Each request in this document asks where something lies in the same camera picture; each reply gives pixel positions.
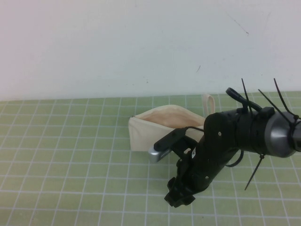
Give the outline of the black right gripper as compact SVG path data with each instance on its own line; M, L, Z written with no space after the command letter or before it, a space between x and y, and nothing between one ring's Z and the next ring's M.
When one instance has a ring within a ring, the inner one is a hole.
M177 164L179 175L168 181L169 193L164 199L171 207L190 205L195 200L192 194L207 189L238 151L235 139L238 116L236 110L207 116L204 135L195 147L195 155L189 152Z

